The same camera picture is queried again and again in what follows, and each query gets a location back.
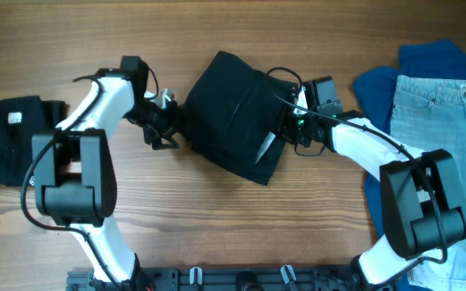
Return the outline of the black shorts white lining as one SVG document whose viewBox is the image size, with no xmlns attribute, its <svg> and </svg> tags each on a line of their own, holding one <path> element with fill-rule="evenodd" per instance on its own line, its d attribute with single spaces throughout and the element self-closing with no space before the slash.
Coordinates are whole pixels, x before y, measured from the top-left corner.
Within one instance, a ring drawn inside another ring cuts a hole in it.
<svg viewBox="0 0 466 291">
<path fill-rule="evenodd" d="M 268 77 L 232 53 L 219 51 L 181 106 L 180 134 L 216 165 L 266 185 L 285 142 L 270 139 L 277 116 L 298 84 Z"/>
</svg>

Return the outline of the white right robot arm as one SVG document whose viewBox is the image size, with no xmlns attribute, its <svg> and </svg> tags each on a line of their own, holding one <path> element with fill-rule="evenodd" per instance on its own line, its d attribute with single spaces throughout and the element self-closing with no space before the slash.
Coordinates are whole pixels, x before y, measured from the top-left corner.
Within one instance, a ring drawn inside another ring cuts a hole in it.
<svg viewBox="0 0 466 291">
<path fill-rule="evenodd" d="M 276 134 L 295 146 L 317 141 L 380 182 L 384 234 L 341 275 L 349 289 L 390 287 L 420 264 L 444 264 L 449 247 L 466 239 L 463 188 L 446 150 L 401 143 L 356 111 L 283 109 Z"/>
</svg>

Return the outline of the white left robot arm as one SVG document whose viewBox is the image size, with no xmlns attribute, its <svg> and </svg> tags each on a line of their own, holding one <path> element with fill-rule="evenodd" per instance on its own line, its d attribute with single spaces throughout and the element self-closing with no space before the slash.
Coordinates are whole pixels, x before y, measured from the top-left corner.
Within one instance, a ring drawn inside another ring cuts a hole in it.
<svg viewBox="0 0 466 291">
<path fill-rule="evenodd" d="M 117 180 L 109 140 L 122 119 L 143 130 L 153 150 L 178 148 L 173 139 L 179 108 L 170 91 L 150 93 L 154 71 L 141 60 L 118 69 L 100 69 L 87 76 L 91 89 L 75 111 L 49 133 L 32 138 L 36 208 L 52 225 L 37 221 L 21 191 L 25 217 L 43 230 L 72 234 L 91 261 L 90 271 L 69 272 L 68 290 L 153 290 L 154 281 L 142 268 L 113 215 Z"/>
</svg>

